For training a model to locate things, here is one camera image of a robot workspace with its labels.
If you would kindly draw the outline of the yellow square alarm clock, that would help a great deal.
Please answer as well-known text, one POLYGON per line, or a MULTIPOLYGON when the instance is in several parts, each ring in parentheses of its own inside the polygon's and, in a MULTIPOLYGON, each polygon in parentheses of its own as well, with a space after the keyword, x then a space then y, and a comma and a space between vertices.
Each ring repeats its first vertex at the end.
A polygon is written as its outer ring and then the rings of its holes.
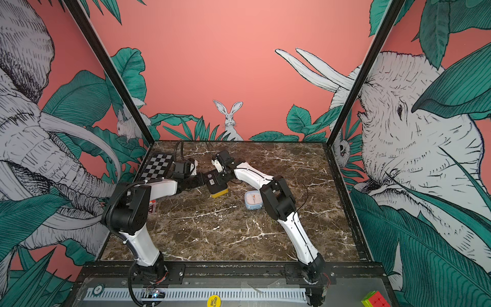
POLYGON ((218 198, 228 193, 228 184, 217 170, 207 172, 203 178, 212 198, 218 198))

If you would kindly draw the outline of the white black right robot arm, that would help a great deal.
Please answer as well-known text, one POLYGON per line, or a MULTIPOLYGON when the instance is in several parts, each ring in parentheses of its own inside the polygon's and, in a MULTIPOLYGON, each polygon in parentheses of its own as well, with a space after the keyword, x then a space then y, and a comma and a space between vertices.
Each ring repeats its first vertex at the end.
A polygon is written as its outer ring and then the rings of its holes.
POLYGON ((204 177, 210 193, 219 196, 233 179, 243 181, 259 191, 263 208, 283 227, 291 240, 304 280, 311 285, 318 283, 326 262, 300 222, 296 199, 286 180, 282 176, 262 173, 245 161, 236 161, 226 150, 217 153, 212 158, 212 164, 215 170, 204 177))

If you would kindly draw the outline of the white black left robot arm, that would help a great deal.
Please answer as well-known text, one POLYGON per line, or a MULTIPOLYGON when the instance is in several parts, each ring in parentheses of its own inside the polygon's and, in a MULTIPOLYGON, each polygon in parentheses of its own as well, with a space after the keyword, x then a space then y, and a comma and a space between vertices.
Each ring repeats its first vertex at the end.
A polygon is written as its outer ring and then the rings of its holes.
POLYGON ((168 268, 148 233, 150 202, 202 186, 197 166, 197 160, 188 159, 176 162, 169 176, 117 184, 101 216, 101 223, 110 233, 129 247, 137 269, 155 276, 156 283, 166 279, 168 268))

